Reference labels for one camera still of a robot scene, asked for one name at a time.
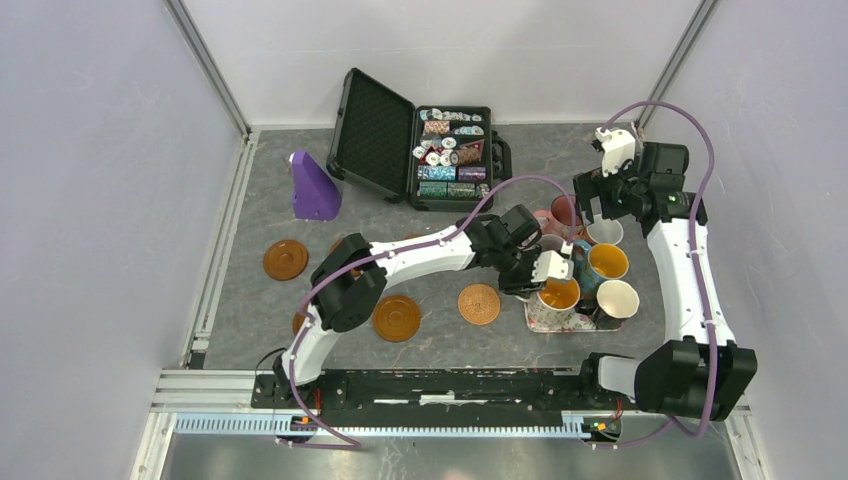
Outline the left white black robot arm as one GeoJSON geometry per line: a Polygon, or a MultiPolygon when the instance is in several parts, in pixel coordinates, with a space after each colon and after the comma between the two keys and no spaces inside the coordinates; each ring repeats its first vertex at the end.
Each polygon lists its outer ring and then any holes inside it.
{"type": "Polygon", "coordinates": [[[313,272],[308,292],[297,303],[304,322],[272,364],[276,394],[290,407],[306,405],[340,336],[361,326],[384,291],[401,283],[492,268],[503,293],[526,297],[539,291],[555,268],[552,256],[538,245],[540,237],[539,222],[518,205],[502,215],[471,214],[408,240],[369,242],[359,233],[343,238],[313,272]]]}

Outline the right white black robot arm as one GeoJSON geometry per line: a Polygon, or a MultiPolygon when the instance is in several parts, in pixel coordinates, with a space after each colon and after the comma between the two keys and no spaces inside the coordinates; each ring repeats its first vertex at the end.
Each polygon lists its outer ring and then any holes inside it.
{"type": "Polygon", "coordinates": [[[602,408],[617,393],[639,410],[719,422],[732,412],[758,369],[754,350],[739,346],[723,314],[708,257],[708,216],[702,191],[684,189],[686,146],[635,140],[594,140],[600,167],[574,176],[577,212],[639,223],[659,274],[664,344],[637,360],[593,353],[577,382],[580,400],[602,408]]]}

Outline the lavender ceramic mug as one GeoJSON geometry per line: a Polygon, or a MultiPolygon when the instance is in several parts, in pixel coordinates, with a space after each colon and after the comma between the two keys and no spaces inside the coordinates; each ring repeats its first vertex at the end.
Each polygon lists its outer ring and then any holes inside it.
{"type": "Polygon", "coordinates": [[[552,251],[568,256],[571,252],[566,240],[556,234],[544,234],[538,241],[544,252],[552,251]]]}

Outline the woven rattan round coaster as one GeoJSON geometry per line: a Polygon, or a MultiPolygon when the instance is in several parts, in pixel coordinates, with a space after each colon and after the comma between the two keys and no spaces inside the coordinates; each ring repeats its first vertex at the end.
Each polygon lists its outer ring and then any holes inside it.
{"type": "Polygon", "coordinates": [[[498,292],[490,285],[476,283],[465,287],[458,296],[460,316],[468,323],[483,326],[492,323],[501,313],[498,292]]]}

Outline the floral mug orange inside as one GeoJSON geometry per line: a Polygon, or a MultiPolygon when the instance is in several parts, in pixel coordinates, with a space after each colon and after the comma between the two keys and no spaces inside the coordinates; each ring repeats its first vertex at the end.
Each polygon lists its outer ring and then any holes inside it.
{"type": "Polygon", "coordinates": [[[580,299],[576,280],[548,280],[544,288],[532,294],[526,303],[527,324],[535,332],[564,331],[576,313],[580,299]]]}

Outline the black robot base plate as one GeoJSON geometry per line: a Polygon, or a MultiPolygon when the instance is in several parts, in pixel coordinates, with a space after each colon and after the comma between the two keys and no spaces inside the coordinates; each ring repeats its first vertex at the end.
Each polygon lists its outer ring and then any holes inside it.
{"type": "Polygon", "coordinates": [[[591,387],[571,368],[327,369],[301,386],[329,426],[553,427],[561,413],[633,411],[626,396],[591,387]]]}

